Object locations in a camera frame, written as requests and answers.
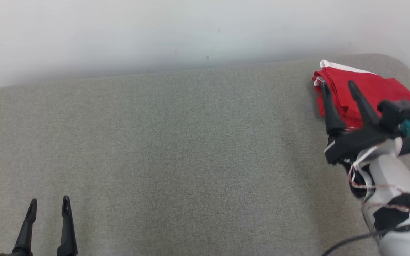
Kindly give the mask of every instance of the fabric texture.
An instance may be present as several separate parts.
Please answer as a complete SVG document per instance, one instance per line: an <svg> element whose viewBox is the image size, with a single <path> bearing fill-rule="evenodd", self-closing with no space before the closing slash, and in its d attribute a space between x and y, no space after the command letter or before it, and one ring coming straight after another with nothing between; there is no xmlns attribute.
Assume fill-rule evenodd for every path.
<svg viewBox="0 0 410 256"><path fill-rule="evenodd" d="M328 59L410 90L386 55ZM311 256L368 232L324 156L320 60L1 88L0 252L37 198L32 251L55 255L65 194L82 256ZM378 253L364 240L336 255Z"/></svg>
<svg viewBox="0 0 410 256"><path fill-rule="evenodd" d="M410 91L396 78L382 78L365 70L355 70L326 60L321 61L320 67L322 70L314 72L312 78L314 89L319 94L317 98L319 113L322 116L325 115L324 98L320 86L324 81L330 87L336 109L348 128L355 129L363 125L357 103L353 100L349 90L349 80L355 82L379 116L382 114L377 111L377 106L382 100L407 100L410 102Z"/></svg>

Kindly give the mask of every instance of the black cable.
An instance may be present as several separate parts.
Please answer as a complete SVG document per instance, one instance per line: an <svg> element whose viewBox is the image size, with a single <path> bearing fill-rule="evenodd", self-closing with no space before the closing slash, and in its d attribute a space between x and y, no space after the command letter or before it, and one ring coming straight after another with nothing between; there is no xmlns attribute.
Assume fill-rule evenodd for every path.
<svg viewBox="0 0 410 256"><path fill-rule="evenodd" d="M333 251L335 251L336 249L340 248L341 246L344 246L346 244L358 241L358 240L362 240L362 239L366 239L366 238L370 238L370 237L375 237L378 235L385 235L386 233L390 232L390 231L407 231L410 229L410 224L409 225L405 225L405 226L401 226L401 227L393 227L393 228L389 228L389 229L384 229L384 230L380 230L377 232L371 232L371 233L367 233L364 235L358 235L358 236L354 236L351 238L347 238L345 240L342 240L341 242L335 244L334 246L332 246L330 249L326 250L324 253L322 253L321 256L327 256L330 253L332 253Z"/></svg>

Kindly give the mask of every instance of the gray sofa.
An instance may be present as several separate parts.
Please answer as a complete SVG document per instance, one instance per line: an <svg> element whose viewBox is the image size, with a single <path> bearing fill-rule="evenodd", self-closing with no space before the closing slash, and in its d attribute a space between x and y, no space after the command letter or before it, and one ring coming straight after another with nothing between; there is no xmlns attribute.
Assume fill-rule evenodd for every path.
<svg viewBox="0 0 410 256"><path fill-rule="evenodd" d="M392 57L328 60L410 89ZM37 198L32 251L55 255L65 194L82 256L311 256L367 232L324 157L319 61L0 88L0 252ZM377 254L373 240L335 253Z"/></svg>

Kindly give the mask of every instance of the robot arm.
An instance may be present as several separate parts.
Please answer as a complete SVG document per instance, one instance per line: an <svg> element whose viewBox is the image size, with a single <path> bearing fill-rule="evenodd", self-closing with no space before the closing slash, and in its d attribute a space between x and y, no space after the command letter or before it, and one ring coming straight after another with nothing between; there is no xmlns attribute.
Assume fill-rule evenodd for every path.
<svg viewBox="0 0 410 256"><path fill-rule="evenodd" d="M329 164L346 168L351 191L362 200L363 217L371 231L368 236L378 243L381 256L410 255L410 171L397 159L410 153L410 137L403 129L410 125L410 102L381 102L379 119L352 81L349 89L362 115L363 128L345 132L328 86L322 84L330 136L325 156Z"/></svg>

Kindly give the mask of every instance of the white fabric edge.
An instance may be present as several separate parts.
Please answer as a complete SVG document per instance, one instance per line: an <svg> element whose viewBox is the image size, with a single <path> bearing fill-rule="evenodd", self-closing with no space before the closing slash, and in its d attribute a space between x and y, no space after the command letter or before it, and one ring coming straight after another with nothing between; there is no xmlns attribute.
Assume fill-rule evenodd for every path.
<svg viewBox="0 0 410 256"><path fill-rule="evenodd" d="M337 63L331 63L328 60L321 60L319 63L319 66L321 68L336 68L336 69L340 69L340 70L345 70L345 71L352 71L355 73L369 73L369 74L374 74L372 72L363 70L363 69L358 69L358 68L352 68L351 66L347 66L347 65L341 65L341 64L337 64Z"/></svg>

